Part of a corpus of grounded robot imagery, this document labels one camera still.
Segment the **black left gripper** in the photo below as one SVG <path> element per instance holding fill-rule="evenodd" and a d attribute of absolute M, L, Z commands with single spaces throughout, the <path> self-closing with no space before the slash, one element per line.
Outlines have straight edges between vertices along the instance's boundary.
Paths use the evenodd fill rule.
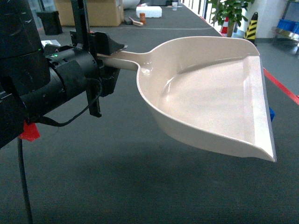
<path fill-rule="evenodd" d="M 71 31 L 72 44 L 57 46 L 47 43 L 44 52 L 49 66 L 63 83 L 66 99 L 86 92 L 88 110 L 92 116 L 101 117 L 98 98 L 114 92 L 120 69 L 105 66 L 99 54 L 111 56 L 127 46 L 112 40 L 107 33 L 92 31 L 87 44 L 80 43 Z"/>

